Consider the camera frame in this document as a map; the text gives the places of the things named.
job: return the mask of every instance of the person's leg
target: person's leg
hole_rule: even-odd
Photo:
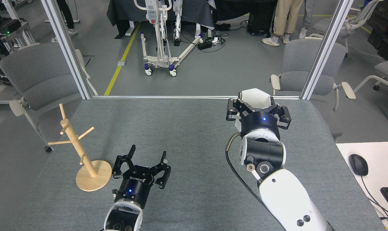
[[[308,27],[311,25],[311,17],[312,17],[312,12],[314,11],[315,0],[304,0],[304,2],[305,2],[305,13],[304,13],[304,19],[302,22],[302,27],[305,29],[308,29]]]
[[[286,25],[286,31],[288,35],[292,34],[295,30],[295,25],[297,24],[299,15],[299,9],[301,8],[303,1],[304,0],[292,0]]]
[[[299,39],[303,39],[307,36],[308,27],[311,25],[312,12],[314,11],[315,0],[304,0],[305,2],[305,13],[302,20],[301,32],[298,35]]]
[[[276,5],[274,17],[274,35],[279,37],[284,34],[288,12],[293,0],[279,0]]]
[[[73,29],[74,28],[74,21],[73,17],[71,16],[70,8],[68,7],[65,0],[56,0],[60,11],[62,12],[64,19],[67,22],[67,28]]]
[[[274,17],[274,35],[271,38],[263,38],[261,41],[274,47],[278,47],[278,38],[284,34],[288,11],[292,0],[279,0],[276,5]]]

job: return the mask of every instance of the shoe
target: shoe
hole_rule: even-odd
[[[286,39],[284,39],[283,36],[281,36],[281,41],[282,41],[283,44],[287,44],[290,40],[289,39],[286,40]]]
[[[298,35],[298,38],[299,38],[299,39],[305,38],[305,37],[307,36],[307,30],[308,30],[308,29],[306,29],[306,28],[302,28],[302,29],[301,29],[301,33],[299,33],[299,35]]]
[[[76,35],[77,34],[77,31],[76,31],[75,28],[73,28],[73,29],[67,28],[67,30],[68,30],[68,33],[71,34],[71,35]]]
[[[267,45],[273,46],[273,47],[278,47],[279,46],[279,43],[273,42],[271,38],[263,38],[261,40],[261,42],[263,42],[263,43],[265,43]]]

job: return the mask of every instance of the gray floor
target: gray floor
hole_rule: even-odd
[[[103,95],[117,68],[117,62],[124,53],[130,38],[114,39],[116,27],[112,27],[106,17],[108,0],[77,1],[78,35],[72,35],[72,41],[83,55],[90,57],[87,70],[92,76],[91,82],[100,95]],[[69,0],[75,16],[74,1]],[[313,23],[324,15],[331,15],[336,0],[317,0]],[[46,14],[40,0],[35,0],[17,11],[19,17],[30,23],[34,37],[40,43],[50,41],[53,32],[49,23],[45,23]],[[299,32],[301,17],[297,24]],[[143,24],[148,38],[152,39],[152,28]],[[187,38],[190,34],[183,30]],[[367,42],[369,34],[359,30],[349,37],[349,44],[354,48],[376,55],[376,50]],[[279,48],[269,47],[260,42],[260,38],[247,35],[245,29],[230,31],[226,46],[214,53],[202,53],[193,50],[178,67],[178,75],[171,77],[167,70],[154,70],[152,76],[144,74],[141,54],[141,41],[137,36],[110,95],[236,95],[238,91],[248,88],[260,88],[271,92],[269,77],[278,73],[281,66],[283,45]],[[171,47],[174,55],[184,48]],[[149,53],[154,52],[152,44]],[[338,74],[337,82],[346,81],[355,87],[366,76],[376,74],[373,66],[383,61],[360,53],[350,47],[349,56],[345,58]],[[388,141],[388,87],[381,85],[376,92],[372,90],[374,82],[370,81],[357,92],[357,100],[349,100],[341,92],[340,109],[336,117],[343,127],[343,135],[338,142]],[[333,106],[334,95],[318,97]],[[8,217],[16,216],[13,207],[20,206],[49,154],[43,150],[43,143],[37,137],[24,117],[15,117],[8,105],[0,105],[0,230],[5,230]]]

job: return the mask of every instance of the computer mouse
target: computer mouse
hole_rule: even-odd
[[[367,161],[360,155],[352,154],[349,156],[349,163],[352,171],[357,175],[368,175]]]

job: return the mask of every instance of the wooden stand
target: wooden stand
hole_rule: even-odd
[[[104,187],[110,180],[112,174],[112,167],[110,164],[103,160],[95,160],[90,161],[87,156],[86,151],[83,148],[83,145],[80,143],[80,139],[91,132],[94,127],[91,127],[85,133],[80,136],[77,136],[75,133],[70,121],[66,118],[65,112],[63,109],[63,105],[60,105],[60,111],[62,112],[62,121],[60,124],[63,129],[60,134],[66,133],[69,141],[57,141],[57,142],[49,142],[49,145],[52,144],[63,144],[63,143],[71,143],[77,154],[80,157],[80,165],[84,164],[84,166],[77,172],[76,176],[76,184],[77,186],[87,192],[95,191]]]

